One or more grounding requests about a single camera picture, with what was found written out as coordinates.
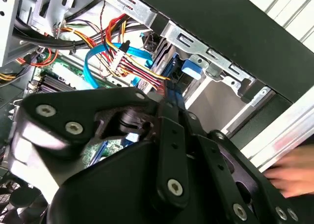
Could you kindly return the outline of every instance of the screw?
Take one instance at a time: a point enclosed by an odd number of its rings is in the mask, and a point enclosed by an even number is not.
[[[235,204],[233,205],[233,209],[234,209],[235,214],[236,214],[242,221],[246,221],[246,220],[247,220],[246,212],[245,212],[244,208],[243,208],[240,204],[235,203]]]
[[[183,194],[182,185],[175,179],[170,179],[168,181],[168,190],[175,196],[181,196]]]
[[[282,220],[287,220],[287,216],[280,207],[276,207],[276,212]]]
[[[68,122],[65,125],[65,130],[73,135],[78,135],[83,132],[83,127],[78,122]]]
[[[288,213],[295,221],[299,220],[298,216],[295,214],[295,212],[291,208],[288,208]]]
[[[221,140],[223,140],[225,137],[224,137],[224,135],[221,133],[221,132],[216,132],[216,136],[219,138],[219,139],[221,139]]]
[[[140,98],[141,100],[144,100],[145,99],[145,96],[140,94],[140,93],[136,93],[135,94],[138,98]]]
[[[188,114],[192,119],[194,119],[194,120],[196,120],[197,119],[197,117],[194,115],[194,114],[192,114],[191,112]]]
[[[36,113],[43,117],[51,117],[55,115],[56,110],[50,105],[39,105],[36,108]]]

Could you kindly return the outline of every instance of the black fan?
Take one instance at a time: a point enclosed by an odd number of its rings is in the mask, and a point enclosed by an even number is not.
[[[10,195],[9,201],[0,203],[0,218],[4,224],[39,223],[48,204],[37,188],[28,187],[22,181],[17,189],[12,189],[10,183],[6,188],[0,188],[0,195]]]

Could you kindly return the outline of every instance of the cooling fan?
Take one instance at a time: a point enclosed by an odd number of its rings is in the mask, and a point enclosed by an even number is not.
[[[40,190],[29,187],[26,182],[12,174],[1,180],[0,196],[8,200],[0,203],[0,223],[4,224],[36,224],[40,223],[47,209],[47,202]]]

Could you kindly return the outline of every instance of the cable connector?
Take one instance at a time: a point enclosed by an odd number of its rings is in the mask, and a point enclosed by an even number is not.
[[[123,57],[127,54],[128,50],[130,48],[130,41],[126,41],[121,44],[119,50],[117,51],[117,54],[115,55],[112,64],[110,65],[110,69],[112,71],[116,71],[119,67]]]
[[[121,44],[119,50],[121,50],[121,51],[124,52],[124,53],[127,53],[128,50],[129,50],[129,48],[130,48],[130,41],[127,40],[126,42],[123,42],[123,43]]]

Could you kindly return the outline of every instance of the hand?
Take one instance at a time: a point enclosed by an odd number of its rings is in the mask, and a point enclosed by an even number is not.
[[[264,172],[284,197],[314,192],[314,145],[294,149]]]

